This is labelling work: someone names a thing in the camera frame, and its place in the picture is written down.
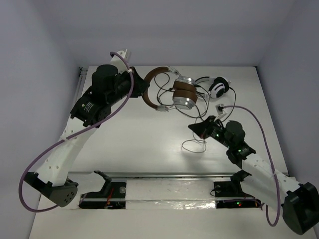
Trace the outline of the brown silver headphones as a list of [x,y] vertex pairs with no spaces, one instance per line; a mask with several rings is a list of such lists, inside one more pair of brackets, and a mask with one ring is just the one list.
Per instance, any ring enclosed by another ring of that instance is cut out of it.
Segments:
[[162,73],[173,73],[177,75],[172,86],[173,95],[172,103],[179,110],[190,110],[197,102],[198,96],[196,94],[195,80],[188,76],[183,76],[175,68],[168,67],[157,67],[148,72],[144,78],[144,81],[150,86],[151,80],[158,74]]

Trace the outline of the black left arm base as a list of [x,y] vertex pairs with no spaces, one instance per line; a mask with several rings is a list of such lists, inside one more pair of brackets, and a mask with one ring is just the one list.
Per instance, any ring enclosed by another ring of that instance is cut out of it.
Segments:
[[101,176],[104,184],[99,191],[87,192],[80,196],[80,209],[125,209],[126,208],[126,180],[113,181],[111,177],[101,171],[94,171]]

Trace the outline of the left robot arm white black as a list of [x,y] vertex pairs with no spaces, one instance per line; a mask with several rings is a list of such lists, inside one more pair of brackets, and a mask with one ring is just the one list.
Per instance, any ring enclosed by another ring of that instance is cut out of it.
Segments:
[[78,183],[70,180],[68,173],[85,143],[129,98],[142,96],[147,88],[135,67],[120,70],[112,64],[98,66],[91,76],[91,85],[73,106],[60,140],[33,160],[36,163],[48,155],[37,170],[23,172],[19,186],[27,183],[55,208],[67,206],[78,191]]

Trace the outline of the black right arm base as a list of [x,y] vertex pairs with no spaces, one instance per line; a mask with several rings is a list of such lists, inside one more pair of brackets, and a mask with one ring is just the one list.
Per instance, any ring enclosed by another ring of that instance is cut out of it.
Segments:
[[241,170],[230,177],[229,181],[215,181],[210,195],[216,200],[217,209],[260,208],[263,204],[260,200],[242,191],[243,180],[250,176]]

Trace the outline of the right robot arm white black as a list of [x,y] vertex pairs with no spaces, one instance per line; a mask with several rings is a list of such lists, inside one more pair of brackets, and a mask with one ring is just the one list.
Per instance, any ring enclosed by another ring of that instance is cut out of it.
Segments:
[[226,147],[227,158],[239,167],[232,175],[230,190],[255,197],[277,212],[296,234],[303,235],[319,222],[319,193],[307,182],[302,184],[277,169],[245,142],[241,123],[231,120],[223,125],[215,116],[188,125],[201,139],[213,138]]

